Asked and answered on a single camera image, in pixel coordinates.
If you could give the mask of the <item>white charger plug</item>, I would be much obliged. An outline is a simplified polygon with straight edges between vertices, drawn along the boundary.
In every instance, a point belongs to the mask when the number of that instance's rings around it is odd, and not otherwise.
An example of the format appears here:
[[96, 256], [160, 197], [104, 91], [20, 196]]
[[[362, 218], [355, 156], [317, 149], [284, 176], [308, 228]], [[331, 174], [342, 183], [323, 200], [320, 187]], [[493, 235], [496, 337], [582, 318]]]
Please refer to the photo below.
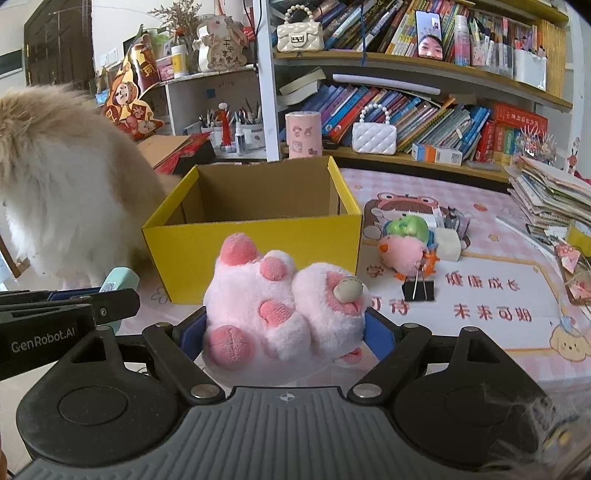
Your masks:
[[430, 229], [445, 227], [444, 218], [440, 215], [421, 214], [421, 217], [427, 222]]

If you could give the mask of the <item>black binder clip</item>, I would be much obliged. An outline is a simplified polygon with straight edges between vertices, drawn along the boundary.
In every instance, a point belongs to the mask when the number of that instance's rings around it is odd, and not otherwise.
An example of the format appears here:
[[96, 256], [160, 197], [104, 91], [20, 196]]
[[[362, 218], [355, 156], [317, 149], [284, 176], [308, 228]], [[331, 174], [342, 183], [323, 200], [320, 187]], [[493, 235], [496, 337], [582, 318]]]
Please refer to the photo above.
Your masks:
[[435, 283], [418, 272], [403, 282], [402, 292], [406, 302], [432, 302], [435, 300]]

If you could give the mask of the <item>mint green small object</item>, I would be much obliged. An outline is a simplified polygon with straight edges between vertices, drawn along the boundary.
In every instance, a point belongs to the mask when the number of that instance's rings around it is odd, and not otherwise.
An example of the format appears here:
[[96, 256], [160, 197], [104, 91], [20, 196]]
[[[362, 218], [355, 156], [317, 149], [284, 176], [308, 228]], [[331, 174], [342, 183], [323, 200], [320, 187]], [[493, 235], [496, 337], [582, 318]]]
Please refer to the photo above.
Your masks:
[[98, 292], [99, 324], [109, 326], [117, 334], [122, 321], [135, 316], [139, 311], [138, 286], [139, 276], [133, 270], [115, 267]]

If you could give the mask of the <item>pink fuzzy chick toy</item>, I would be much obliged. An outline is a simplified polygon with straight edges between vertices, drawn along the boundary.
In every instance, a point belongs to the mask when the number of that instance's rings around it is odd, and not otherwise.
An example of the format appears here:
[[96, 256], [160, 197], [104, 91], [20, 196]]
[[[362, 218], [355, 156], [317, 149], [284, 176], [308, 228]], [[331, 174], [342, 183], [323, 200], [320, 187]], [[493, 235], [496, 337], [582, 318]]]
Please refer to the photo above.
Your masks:
[[434, 274], [439, 261], [434, 250], [412, 236], [387, 235], [378, 242], [378, 252], [381, 262], [402, 281]]

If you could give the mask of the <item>pink cartoon desk mat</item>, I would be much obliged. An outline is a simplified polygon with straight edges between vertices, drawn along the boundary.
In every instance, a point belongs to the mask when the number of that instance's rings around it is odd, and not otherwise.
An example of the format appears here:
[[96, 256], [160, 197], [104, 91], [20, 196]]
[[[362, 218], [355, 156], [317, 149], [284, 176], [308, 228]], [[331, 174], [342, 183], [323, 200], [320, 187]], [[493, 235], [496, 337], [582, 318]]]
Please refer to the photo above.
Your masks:
[[[404, 175], [339, 171], [363, 213], [353, 273], [366, 283], [375, 309], [391, 320], [414, 321], [441, 335], [480, 327], [544, 384], [589, 380], [590, 316], [568, 303], [551, 263], [499, 224], [500, 218], [518, 213], [509, 197]], [[469, 246], [457, 262], [436, 263], [434, 301], [406, 302], [401, 280], [381, 262], [381, 227], [405, 214], [435, 214], [447, 206], [471, 219]], [[171, 302], [150, 260], [140, 284], [140, 310], [123, 323], [125, 334], [160, 320], [178, 322], [199, 304]]]

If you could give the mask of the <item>white eraser block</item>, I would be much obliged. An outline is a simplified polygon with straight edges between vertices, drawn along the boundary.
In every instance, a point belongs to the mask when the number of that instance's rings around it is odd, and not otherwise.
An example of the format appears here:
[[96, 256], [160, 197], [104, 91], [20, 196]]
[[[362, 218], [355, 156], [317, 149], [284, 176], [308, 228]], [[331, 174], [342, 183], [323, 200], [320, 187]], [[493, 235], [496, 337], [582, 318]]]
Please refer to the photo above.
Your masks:
[[462, 253], [462, 243], [456, 230], [435, 229], [436, 255], [442, 261], [457, 262]]

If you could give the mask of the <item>green frog plush toy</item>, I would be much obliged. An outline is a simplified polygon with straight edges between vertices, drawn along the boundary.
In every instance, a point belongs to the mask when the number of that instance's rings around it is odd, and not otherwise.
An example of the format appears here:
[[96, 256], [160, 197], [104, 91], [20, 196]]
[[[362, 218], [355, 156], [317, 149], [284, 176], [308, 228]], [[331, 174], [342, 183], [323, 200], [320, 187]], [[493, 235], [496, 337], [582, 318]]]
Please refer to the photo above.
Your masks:
[[383, 235], [410, 236], [428, 244], [430, 240], [430, 228], [424, 218], [417, 215], [407, 215], [397, 220], [388, 221], [384, 226]]

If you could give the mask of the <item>fluffy cream cat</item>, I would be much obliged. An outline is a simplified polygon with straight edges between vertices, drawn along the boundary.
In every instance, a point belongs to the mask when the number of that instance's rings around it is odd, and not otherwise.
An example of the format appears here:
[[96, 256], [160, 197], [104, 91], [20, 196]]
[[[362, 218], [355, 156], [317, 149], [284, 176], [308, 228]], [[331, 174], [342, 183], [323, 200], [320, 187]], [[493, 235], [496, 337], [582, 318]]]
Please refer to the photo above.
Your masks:
[[68, 288], [147, 258], [142, 227], [178, 185], [68, 85], [1, 97], [1, 202], [19, 257]]

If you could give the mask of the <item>yellow cardboard box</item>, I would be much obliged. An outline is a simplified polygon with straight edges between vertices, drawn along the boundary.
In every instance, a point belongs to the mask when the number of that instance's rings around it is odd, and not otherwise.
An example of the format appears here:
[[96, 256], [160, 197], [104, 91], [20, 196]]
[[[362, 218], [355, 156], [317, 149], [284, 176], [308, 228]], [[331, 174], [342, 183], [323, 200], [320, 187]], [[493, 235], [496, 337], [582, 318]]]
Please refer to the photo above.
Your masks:
[[198, 304], [224, 239], [245, 233], [297, 268], [358, 268], [363, 213], [331, 157], [193, 167], [142, 227], [171, 302]]

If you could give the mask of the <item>blue orange white carton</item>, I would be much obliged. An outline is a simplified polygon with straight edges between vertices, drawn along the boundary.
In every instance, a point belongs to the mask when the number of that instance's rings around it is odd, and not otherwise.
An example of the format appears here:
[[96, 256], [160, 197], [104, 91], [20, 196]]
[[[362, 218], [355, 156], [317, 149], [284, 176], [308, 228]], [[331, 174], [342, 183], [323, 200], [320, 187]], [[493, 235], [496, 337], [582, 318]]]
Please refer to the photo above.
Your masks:
[[412, 157], [415, 161], [460, 166], [463, 162], [463, 153], [458, 149], [435, 147], [426, 144], [414, 143]]

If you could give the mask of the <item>pink origami paper heart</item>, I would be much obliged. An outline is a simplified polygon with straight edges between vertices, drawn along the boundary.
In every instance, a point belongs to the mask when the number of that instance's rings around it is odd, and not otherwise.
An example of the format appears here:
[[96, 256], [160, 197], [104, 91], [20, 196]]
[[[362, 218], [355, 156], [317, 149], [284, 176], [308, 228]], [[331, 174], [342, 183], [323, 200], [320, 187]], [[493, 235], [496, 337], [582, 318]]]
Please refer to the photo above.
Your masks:
[[581, 252], [568, 243], [559, 242], [554, 246], [558, 266], [564, 278], [570, 279], [582, 272]]

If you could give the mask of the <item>white quilted pearl handbag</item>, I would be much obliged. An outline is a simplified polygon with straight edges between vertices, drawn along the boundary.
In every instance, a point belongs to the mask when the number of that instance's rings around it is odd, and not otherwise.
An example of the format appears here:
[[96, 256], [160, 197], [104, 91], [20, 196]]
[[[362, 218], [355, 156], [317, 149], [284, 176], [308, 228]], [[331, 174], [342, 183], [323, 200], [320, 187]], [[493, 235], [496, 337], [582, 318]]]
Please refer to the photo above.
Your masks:
[[[366, 114], [376, 109], [384, 113], [384, 122], [367, 122]], [[390, 111], [385, 106], [380, 103], [370, 103], [363, 107], [359, 121], [353, 125], [353, 151], [391, 156], [397, 152], [397, 140], [397, 127], [391, 124]]]

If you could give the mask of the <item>stack of papers and booklets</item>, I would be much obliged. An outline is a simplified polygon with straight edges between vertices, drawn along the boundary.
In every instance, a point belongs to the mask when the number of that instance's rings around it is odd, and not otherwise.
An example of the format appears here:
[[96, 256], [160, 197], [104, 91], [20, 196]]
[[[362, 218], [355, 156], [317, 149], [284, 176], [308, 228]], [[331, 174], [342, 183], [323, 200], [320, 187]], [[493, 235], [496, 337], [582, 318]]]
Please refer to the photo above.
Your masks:
[[569, 227], [578, 223], [590, 232], [590, 184], [536, 160], [520, 157], [506, 166], [510, 195], [530, 225]]

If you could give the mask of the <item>yellow tape roll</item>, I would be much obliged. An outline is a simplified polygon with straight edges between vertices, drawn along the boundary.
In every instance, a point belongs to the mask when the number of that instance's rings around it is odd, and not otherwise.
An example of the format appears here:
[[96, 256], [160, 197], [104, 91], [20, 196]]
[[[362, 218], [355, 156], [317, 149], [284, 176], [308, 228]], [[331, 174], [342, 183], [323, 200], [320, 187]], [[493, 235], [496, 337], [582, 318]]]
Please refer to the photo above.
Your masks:
[[585, 257], [591, 256], [591, 228], [587, 224], [572, 220], [567, 228], [566, 242]]

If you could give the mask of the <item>pink cartoon cylinder cup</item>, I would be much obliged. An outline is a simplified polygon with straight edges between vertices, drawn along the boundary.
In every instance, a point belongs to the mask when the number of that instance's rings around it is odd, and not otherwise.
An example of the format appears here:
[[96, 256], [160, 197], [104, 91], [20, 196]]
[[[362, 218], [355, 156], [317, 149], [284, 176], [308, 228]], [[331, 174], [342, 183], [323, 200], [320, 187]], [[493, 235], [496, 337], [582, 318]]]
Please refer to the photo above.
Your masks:
[[296, 111], [286, 115], [288, 158], [322, 155], [322, 115], [315, 111]]

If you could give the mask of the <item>wooden bookshelf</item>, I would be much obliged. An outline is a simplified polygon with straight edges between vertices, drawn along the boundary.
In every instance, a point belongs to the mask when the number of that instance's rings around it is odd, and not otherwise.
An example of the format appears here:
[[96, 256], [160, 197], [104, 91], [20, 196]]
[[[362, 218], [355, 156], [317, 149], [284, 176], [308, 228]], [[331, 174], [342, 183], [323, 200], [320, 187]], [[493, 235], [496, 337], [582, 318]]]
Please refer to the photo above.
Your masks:
[[[325, 49], [280, 53], [276, 28], [290, 1], [256, 1], [257, 70], [263, 104], [266, 158], [283, 159], [287, 110], [276, 97], [281, 86], [317, 68], [327, 82], [394, 89], [441, 106], [430, 126], [454, 107], [500, 103], [530, 110], [548, 119], [559, 140], [576, 141], [582, 132], [582, 103], [566, 85], [582, 86], [566, 70], [568, 48], [581, 39], [578, 14], [568, 5], [542, 1], [308, 1], [324, 23]], [[444, 60], [417, 55], [415, 11], [441, 17]], [[547, 90], [517, 82], [514, 51], [547, 58]]]

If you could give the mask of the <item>red cartoon paper decoration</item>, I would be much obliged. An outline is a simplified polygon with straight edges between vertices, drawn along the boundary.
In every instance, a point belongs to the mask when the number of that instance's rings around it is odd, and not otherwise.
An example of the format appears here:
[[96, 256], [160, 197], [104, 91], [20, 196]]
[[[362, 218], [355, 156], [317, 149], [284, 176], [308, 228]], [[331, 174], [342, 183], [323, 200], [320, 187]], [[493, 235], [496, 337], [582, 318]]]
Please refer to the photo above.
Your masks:
[[134, 141], [153, 135], [164, 122], [154, 116], [143, 95], [159, 84], [150, 36], [138, 36], [123, 59], [107, 96], [103, 115]]

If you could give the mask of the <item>white pen holder box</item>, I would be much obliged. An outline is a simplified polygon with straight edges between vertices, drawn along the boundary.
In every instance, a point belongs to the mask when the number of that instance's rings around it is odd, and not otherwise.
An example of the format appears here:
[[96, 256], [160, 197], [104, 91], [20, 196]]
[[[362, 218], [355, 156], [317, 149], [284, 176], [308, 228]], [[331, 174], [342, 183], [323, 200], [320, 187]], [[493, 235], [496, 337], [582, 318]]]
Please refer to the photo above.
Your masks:
[[527, 50], [516, 49], [514, 51], [513, 78], [522, 84], [546, 91], [547, 58]]

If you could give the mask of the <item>rabbit figurine ornament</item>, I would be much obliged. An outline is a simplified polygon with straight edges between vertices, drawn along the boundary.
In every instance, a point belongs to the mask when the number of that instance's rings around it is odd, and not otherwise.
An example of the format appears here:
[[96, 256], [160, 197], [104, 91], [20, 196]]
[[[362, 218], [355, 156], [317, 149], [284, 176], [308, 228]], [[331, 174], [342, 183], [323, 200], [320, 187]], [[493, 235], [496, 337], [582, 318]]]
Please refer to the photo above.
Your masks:
[[247, 63], [245, 49], [249, 39], [242, 24], [225, 15], [208, 15], [197, 27], [193, 49], [197, 51], [200, 72], [242, 68]]

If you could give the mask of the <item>smartphone with face on screen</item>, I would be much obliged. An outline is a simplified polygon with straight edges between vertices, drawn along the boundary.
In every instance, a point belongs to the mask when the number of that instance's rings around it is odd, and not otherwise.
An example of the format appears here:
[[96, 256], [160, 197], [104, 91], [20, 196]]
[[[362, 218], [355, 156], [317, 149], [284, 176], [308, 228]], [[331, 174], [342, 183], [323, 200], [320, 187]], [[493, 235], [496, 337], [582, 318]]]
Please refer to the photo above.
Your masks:
[[441, 17], [438, 13], [415, 11], [417, 55], [420, 58], [444, 60]]

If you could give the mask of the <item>cream pearl handbag upper shelf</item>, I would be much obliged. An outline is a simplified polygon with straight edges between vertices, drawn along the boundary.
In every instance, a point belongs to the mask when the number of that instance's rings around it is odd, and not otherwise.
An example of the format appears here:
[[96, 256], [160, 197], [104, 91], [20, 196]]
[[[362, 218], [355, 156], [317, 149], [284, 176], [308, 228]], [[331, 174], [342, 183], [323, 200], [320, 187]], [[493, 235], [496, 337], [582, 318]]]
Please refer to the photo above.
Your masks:
[[[297, 10], [303, 11], [308, 19], [291, 22], [290, 17]], [[325, 49], [322, 24], [315, 21], [310, 8], [301, 4], [290, 6], [287, 9], [283, 24], [277, 26], [276, 33], [276, 48], [280, 53], [318, 52]]]

